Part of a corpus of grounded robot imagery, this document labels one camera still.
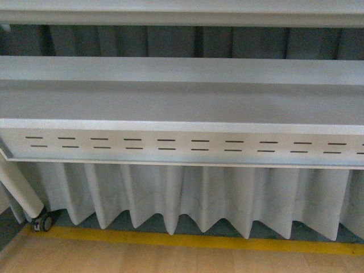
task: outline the slotted metal panel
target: slotted metal panel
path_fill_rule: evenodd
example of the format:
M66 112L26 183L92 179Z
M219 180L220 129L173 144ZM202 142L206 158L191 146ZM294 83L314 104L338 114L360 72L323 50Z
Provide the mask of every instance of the slotted metal panel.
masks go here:
M162 58L35 57L30 64L44 71L28 76L16 71L23 59L3 60L0 137L9 160L364 167L363 79L345 76L361 75L361 62L316 67L322 75L335 66L340 80L305 78L319 64L307 61L293 61L291 72L301 75L290 78L282 74L287 61L278 60L236 60L234 68L213 59L186 59L183 67ZM257 73L237 69L247 64ZM280 79L260 79L269 65Z

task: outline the ventilation slot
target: ventilation slot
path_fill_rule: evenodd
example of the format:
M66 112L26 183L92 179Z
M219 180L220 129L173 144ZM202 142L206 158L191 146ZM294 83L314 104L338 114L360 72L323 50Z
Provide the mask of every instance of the ventilation slot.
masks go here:
M311 145L312 142L294 142L294 144L300 144L300 145Z

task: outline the white pole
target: white pole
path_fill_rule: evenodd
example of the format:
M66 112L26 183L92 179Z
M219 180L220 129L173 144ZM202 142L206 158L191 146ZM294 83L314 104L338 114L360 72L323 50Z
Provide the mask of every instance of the white pole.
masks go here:
M44 204L14 162L0 161L0 181L31 218L38 217Z

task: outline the floor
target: floor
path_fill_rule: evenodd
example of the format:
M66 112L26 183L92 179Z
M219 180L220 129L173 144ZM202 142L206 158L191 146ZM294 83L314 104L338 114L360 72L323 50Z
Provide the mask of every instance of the floor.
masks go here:
M363 272L362 255L333 255L291 251L257 251L210 247L146 245L110 242L108 233L130 231L91 230L92 236L66 238L61 233L32 233L25 227L0 253L0 272ZM163 234L166 238L174 236ZM178 235L187 238L191 235Z

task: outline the white metal shelf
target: white metal shelf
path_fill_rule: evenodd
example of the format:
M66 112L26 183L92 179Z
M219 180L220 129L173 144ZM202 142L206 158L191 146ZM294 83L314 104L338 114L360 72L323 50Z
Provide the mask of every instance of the white metal shelf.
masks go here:
M364 168L360 61L1 61L8 160Z
M0 22L190 26L363 27L363 0L20 1L5 0Z

